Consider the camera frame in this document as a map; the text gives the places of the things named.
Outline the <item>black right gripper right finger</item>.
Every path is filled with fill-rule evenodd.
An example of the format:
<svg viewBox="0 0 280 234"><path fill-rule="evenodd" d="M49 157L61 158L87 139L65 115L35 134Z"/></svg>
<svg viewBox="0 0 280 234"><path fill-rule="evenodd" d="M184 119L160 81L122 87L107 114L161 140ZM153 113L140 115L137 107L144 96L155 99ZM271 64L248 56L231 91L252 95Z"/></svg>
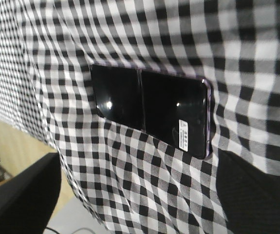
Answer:
<svg viewBox="0 0 280 234"><path fill-rule="evenodd" d="M280 234L280 178L219 151L217 194L235 234Z"/></svg>

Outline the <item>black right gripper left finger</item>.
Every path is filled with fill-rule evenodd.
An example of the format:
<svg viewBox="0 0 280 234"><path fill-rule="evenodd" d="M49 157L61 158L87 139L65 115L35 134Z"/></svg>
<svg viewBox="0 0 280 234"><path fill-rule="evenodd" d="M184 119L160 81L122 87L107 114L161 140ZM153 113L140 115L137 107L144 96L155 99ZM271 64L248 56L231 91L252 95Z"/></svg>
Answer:
<svg viewBox="0 0 280 234"><path fill-rule="evenodd" d="M0 185L0 234L41 234L61 188L57 153L48 153Z"/></svg>

